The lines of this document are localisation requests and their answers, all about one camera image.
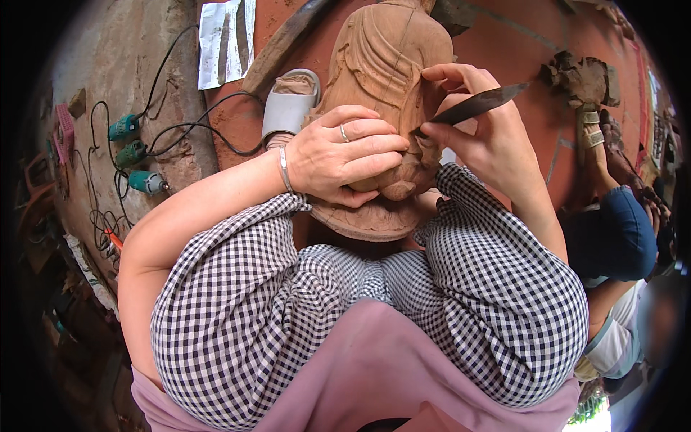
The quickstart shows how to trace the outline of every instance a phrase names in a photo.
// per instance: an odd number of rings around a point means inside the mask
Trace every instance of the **pink shirt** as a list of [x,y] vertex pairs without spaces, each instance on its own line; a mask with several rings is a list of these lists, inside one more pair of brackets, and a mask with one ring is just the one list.
[[[133,374],[132,395],[152,431],[216,430],[134,368]],[[352,432],[383,418],[415,417],[429,401],[474,432],[553,432],[576,410],[579,393],[571,376],[540,404],[499,405],[411,320],[389,305],[363,299],[336,322],[254,431]]]

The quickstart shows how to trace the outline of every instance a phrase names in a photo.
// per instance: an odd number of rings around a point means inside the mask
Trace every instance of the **silver ring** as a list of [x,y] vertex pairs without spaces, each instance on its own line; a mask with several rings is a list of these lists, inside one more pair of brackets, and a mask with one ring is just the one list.
[[341,136],[343,137],[343,141],[350,142],[350,140],[346,136],[346,131],[343,130],[343,125],[341,125]]

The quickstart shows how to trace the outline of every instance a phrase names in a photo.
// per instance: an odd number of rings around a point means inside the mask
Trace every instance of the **pink plastic basket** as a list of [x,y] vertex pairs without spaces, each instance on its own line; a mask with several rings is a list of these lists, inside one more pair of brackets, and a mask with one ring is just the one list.
[[60,163],[65,165],[70,160],[72,149],[75,146],[75,126],[72,124],[70,112],[67,111],[67,104],[56,105],[55,115],[60,122],[60,133],[53,132],[53,139]]

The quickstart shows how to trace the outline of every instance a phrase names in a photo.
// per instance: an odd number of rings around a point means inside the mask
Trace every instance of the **teal power tool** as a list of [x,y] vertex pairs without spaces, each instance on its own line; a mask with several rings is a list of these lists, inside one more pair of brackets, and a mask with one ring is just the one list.
[[108,128],[108,138],[111,141],[124,140],[139,130],[139,115],[128,114]]
[[170,189],[168,182],[155,171],[132,171],[127,181],[132,189],[148,195],[156,195]]
[[115,163],[120,169],[129,168],[142,162],[146,158],[146,146],[139,140],[127,144],[115,156]]

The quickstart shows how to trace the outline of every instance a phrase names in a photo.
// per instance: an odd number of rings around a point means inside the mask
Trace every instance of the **black cable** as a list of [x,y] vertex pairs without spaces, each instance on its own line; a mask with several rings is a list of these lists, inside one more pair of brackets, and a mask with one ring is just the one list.
[[[153,142],[151,143],[151,146],[149,147],[149,149],[146,150],[146,155],[147,155],[147,156],[161,156],[163,153],[166,153],[167,151],[169,151],[170,149],[172,149],[173,147],[175,147],[180,141],[182,141],[182,139],[183,139],[184,137],[186,137],[187,134],[188,134],[192,129],[194,129],[195,126],[203,126],[203,127],[207,127],[208,129],[211,129],[213,132],[216,133],[216,135],[218,135],[218,137],[225,143],[225,145],[226,145],[231,151],[233,151],[234,153],[237,153],[238,155],[241,155],[241,156],[251,156],[251,155],[255,154],[257,151],[259,151],[259,149],[261,149],[261,143],[257,144],[257,146],[254,147],[254,148],[253,148],[252,150],[250,150],[250,151],[238,150],[236,147],[234,147],[232,144],[230,144],[230,142],[228,142],[228,140],[226,140],[225,137],[224,137],[219,131],[217,131],[217,130],[211,128],[210,125],[208,125],[208,124],[203,124],[203,123],[201,123],[201,121],[204,119],[204,117],[206,117],[206,116],[211,112],[211,110],[213,110],[213,109],[216,108],[218,105],[220,105],[221,102],[224,102],[225,100],[228,100],[228,99],[230,99],[231,97],[240,96],[240,95],[250,96],[250,97],[252,97],[254,100],[256,100],[262,107],[264,107],[264,104],[261,102],[261,100],[259,99],[259,97],[255,96],[255,95],[253,95],[253,94],[251,94],[251,93],[248,93],[248,92],[246,92],[246,91],[238,91],[238,92],[235,92],[235,93],[231,93],[231,94],[229,94],[229,95],[227,95],[227,96],[222,97],[222,98],[221,98],[220,100],[218,100],[215,104],[211,105],[206,111],[204,111],[204,113],[203,113],[202,115],[199,116],[199,118],[197,119],[196,122],[184,122],[184,123],[174,124],[173,126],[170,126],[170,127],[166,128],[166,129],[164,129],[163,131],[159,132],[159,134],[156,135],[156,138],[153,139]],[[171,129],[174,129],[174,128],[176,128],[176,127],[179,127],[179,126],[186,126],[186,125],[190,125],[190,126],[189,126],[189,128],[187,128],[187,130],[186,130],[178,139],[176,139],[175,141],[173,141],[173,142],[172,142],[168,147],[166,147],[164,150],[153,152],[153,146],[156,144],[156,140],[158,140],[158,138],[159,138],[163,133],[165,133],[165,132],[167,132],[167,131],[169,131],[169,130],[171,130]]]
[[163,70],[163,66],[166,64],[166,61],[168,60],[168,56],[171,54],[171,51],[173,50],[173,47],[175,46],[175,44],[178,43],[179,38],[181,38],[181,36],[183,34],[185,34],[186,31],[188,31],[192,28],[199,28],[199,24],[194,24],[192,26],[185,28],[183,31],[181,31],[180,34],[178,34],[178,37],[176,37],[175,40],[173,41],[173,43],[170,45],[170,48],[168,48],[168,52],[166,53],[165,57],[163,57],[163,61],[161,62],[161,66],[158,67],[158,72],[156,72],[156,77],[153,79],[153,85],[151,86],[151,92],[149,93],[149,100],[146,101],[146,106],[144,107],[144,110],[141,113],[135,115],[134,120],[136,120],[136,119],[142,117],[144,114],[146,114],[146,112],[151,107],[151,98],[153,97],[153,90],[156,88],[156,82],[158,81],[158,76],[161,75],[161,71]]
[[[168,60],[168,57],[170,56],[173,48],[175,47],[175,44],[178,42],[178,40],[181,38],[181,36],[183,34],[185,34],[188,30],[191,30],[192,28],[199,28],[199,25],[194,24],[192,26],[185,28],[183,31],[181,31],[178,34],[178,36],[175,38],[175,40],[173,40],[173,43],[168,48],[166,55],[163,57],[163,61],[161,62],[161,65],[158,67],[158,71],[156,72],[156,76],[153,79],[153,84],[151,86],[151,91],[149,92],[149,98],[146,101],[146,106],[144,107],[144,110],[141,113],[139,113],[135,116],[135,120],[141,118],[149,110],[149,108],[151,108],[151,100],[153,99],[153,92],[155,90],[156,83],[158,82],[158,78],[159,78],[159,76],[163,70],[163,66],[165,66],[166,61]],[[205,123],[201,122],[206,117],[207,121],[210,123],[210,121],[208,119],[208,115],[211,112],[211,110],[216,108],[219,104],[221,104],[225,100],[228,100],[231,97],[239,96],[239,95],[250,96],[253,99],[255,99],[263,107],[263,103],[261,102],[261,100],[257,96],[252,95],[251,93],[248,93],[246,91],[239,91],[239,92],[231,93],[230,95],[222,97],[215,104],[210,106],[197,119],[196,122],[183,122],[183,123],[179,123],[179,124],[174,124],[173,126],[170,126],[166,129],[164,129],[163,131],[159,132],[159,134],[156,135],[156,137],[153,139],[151,146],[148,148],[148,150],[146,150],[146,155],[147,156],[160,156],[163,153],[166,153],[167,151],[172,149],[174,146],[176,146],[178,143],[180,143],[187,136],[187,134],[189,134],[189,132],[192,129],[194,129],[196,126],[201,126],[201,127],[204,127],[206,129],[211,130],[213,133],[218,135],[218,137],[234,153],[237,153],[241,156],[250,156],[250,155],[255,154],[261,148],[261,143],[257,144],[257,146],[254,147],[250,151],[238,150],[230,142],[228,142],[228,140],[221,134],[221,132],[219,132],[217,129],[213,128],[210,124],[205,124]],[[95,187],[94,182],[93,182],[93,172],[92,172],[92,168],[91,168],[91,155],[95,154],[96,150],[101,148],[100,146],[98,146],[96,144],[96,135],[95,135],[94,127],[93,127],[93,114],[94,114],[96,107],[99,105],[103,105],[104,108],[106,109],[106,141],[108,142],[108,156],[111,159],[111,164],[113,165],[113,168],[115,169],[115,173],[113,175],[113,185],[115,187],[115,192],[117,194],[117,198],[120,202],[120,209],[122,210],[122,216],[120,216],[118,218],[116,218],[115,214],[110,210],[108,210],[106,212],[101,212],[99,210],[98,196],[96,194],[96,187]],[[127,212],[125,211],[124,203],[123,203],[123,200],[127,197],[127,192],[129,191],[129,175],[127,174],[127,172],[120,169],[117,166],[117,164],[115,163],[115,158],[113,157],[113,150],[111,147],[110,135],[108,133],[108,128],[110,127],[110,124],[111,124],[110,111],[108,109],[108,104],[104,100],[100,100],[93,105],[93,107],[91,109],[90,123],[91,123],[91,139],[92,139],[93,145],[91,147],[89,147],[89,149],[88,149],[88,153],[87,153],[87,157],[86,157],[86,164],[84,164],[84,158],[82,157],[82,154],[79,152],[79,150],[74,149],[74,152],[76,152],[77,155],[79,156],[79,159],[82,163],[82,169],[84,170],[84,175],[86,176],[86,178],[88,180],[87,191],[88,191],[88,195],[89,195],[89,205],[92,204],[92,199],[93,199],[93,206],[92,206],[91,211],[89,212],[89,221],[91,222],[91,224],[93,225],[93,228],[94,228],[93,241],[94,241],[94,244],[95,244],[97,250],[101,253],[101,257],[108,259],[113,255],[112,252],[107,252],[107,250],[110,246],[110,243],[111,243],[109,234],[112,233],[115,236],[117,236],[118,238],[120,237],[120,222],[122,220],[125,220],[130,228],[132,228],[134,226],[134,224],[129,220],[129,217],[127,216]],[[189,128],[187,128],[187,130],[180,137],[178,137],[172,144],[170,144],[164,150],[157,151],[154,153],[153,147],[156,144],[156,141],[158,140],[158,138],[160,138],[167,131],[178,128],[180,126],[189,126]],[[72,168],[74,169],[74,162],[71,159],[70,159],[70,164],[71,164]],[[122,186],[121,186],[122,185],[121,180],[123,178],[125,179],[124,193],[122,192]],[[118,261],[119,261],[119,258],[116,258],[115,261],[113,262],[113,268],[116,269],[116,271],[117,271],[117,268],[115,266],[116,266]]]

